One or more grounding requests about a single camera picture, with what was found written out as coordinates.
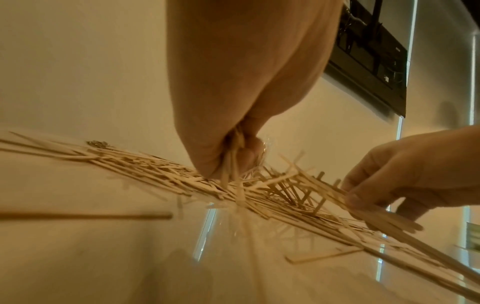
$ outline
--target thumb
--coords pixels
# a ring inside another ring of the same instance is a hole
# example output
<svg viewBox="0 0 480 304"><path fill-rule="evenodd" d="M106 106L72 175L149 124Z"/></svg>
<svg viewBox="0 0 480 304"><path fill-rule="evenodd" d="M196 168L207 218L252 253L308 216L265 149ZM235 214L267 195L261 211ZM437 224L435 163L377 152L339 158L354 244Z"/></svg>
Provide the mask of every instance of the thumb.
<svg viewBox="0 0 480 304"><path fill-rule="evenodd" d="M347 194L345 203L350 208L368 208L386 201L391 197L392 191L409 185L411 173L401 158L394 157L353 188Z"/></svg>

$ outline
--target pile of wooden sticks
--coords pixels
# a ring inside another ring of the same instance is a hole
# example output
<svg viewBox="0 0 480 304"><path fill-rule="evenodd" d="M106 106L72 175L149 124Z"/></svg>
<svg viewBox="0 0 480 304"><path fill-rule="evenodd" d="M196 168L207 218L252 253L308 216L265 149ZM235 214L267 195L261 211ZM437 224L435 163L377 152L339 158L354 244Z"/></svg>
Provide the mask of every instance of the pile of wooden sticks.
<svg viewBox="0 0 480 304"><path fill-rule="evenodd" d="M477 272L411 236L423 229L419 224L380 207L368 211L349 210L345 204L345 192L338 188L340 180L330 185L322 180L323 172L316 177L311 176L295 162L290 162L284 157L289 166L287 171L278 172L273 168L261 166L249 172L248 178L242 178L236 164L237 150L244 145L243 135L239 130L234 130L231 134L229 149L223 158L221 181L207 180L193 168L145 153L117 149L105 142L92 141L82 146L13 132L10 135L14 136L0 138L0 143L8 145L0 146L0 151L87 162L179 196L194 196L201 193L214 197L216 202L213 208L220 208L227 202L235 202L239 212L242 212L244 229L250 240L248 250L255 272L259 272L260 267L255 257L255 244L251 241L253 232L249 217L243 210L250 210L265 220L279 220L341 244L359 248L480 303L480 293L456 283L455 280L445 279L380 252L379 244L384 244L392 250L410 254L430 266L453 270L480 284L480 275ZM378 232L366 228L361 221L343 218L330 212L327 202L361 218L389 238L384 238ZM171 214L163 214L160 218L171 218ZM261 276L255 277L258 278L256 285L259 301L265 302L265 292L259 279Z"/></svg>

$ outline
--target fingernail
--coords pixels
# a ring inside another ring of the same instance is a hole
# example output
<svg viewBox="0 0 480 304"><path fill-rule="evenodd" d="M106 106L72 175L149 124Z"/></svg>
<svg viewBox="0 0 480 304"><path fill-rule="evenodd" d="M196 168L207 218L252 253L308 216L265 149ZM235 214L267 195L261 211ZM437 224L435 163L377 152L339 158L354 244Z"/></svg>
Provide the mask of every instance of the fingernail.
<svg viewBox="0 0 480 304"><path fill-rule="evenodd" d="M353 209L363 208L365 206L364 202L356 194L348 194L345 197L345 204Z"/></svg>

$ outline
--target beige wall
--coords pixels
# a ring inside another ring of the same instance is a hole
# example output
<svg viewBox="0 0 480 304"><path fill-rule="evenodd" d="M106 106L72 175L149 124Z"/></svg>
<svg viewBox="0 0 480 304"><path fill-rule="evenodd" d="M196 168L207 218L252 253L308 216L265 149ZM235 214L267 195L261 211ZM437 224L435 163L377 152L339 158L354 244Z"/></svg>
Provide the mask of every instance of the beige wall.
<svg viewBox="0 0 480 304"><path fill-rule="evenodd" d="M411 14L411 2L385 0L384 7L396 16L382 15L385 26L407 46L410 19L400 16ZM0 1L0 123L188 163L169 103L164 10L156 0ZM450 11L434 0L418 7L405 135L466 123L471 46L465 27L449 26L457 19ZM397 122L324 77L260 134L272 142L270 164L282 165L277 153L294 158L304 149L300 164L332 181L371 147L394 140ZM450 250L460 216L459 209L432 212L420 237Z"/></svg>

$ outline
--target hand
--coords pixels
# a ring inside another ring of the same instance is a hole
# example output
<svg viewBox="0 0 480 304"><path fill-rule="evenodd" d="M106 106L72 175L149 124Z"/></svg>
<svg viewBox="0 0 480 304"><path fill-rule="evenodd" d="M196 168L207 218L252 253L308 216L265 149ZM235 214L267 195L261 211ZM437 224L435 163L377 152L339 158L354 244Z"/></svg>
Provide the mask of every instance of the hand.
<svg viewBox="0 0 480 304"><path fill-rule="evenodd" d="M406 137L373 148L346 176L351 208L387 207L417 220L436 207L480 204L480 127Z"/></svg>
<svg viewBox="0 0 480 304"><path fill-rule="evenodd" d="M342 0L170 0L167 63L175 127L197 170L219 177L224 141L245 134L239 170L263 150L259 129L298 103L327 65Z"/></svg>

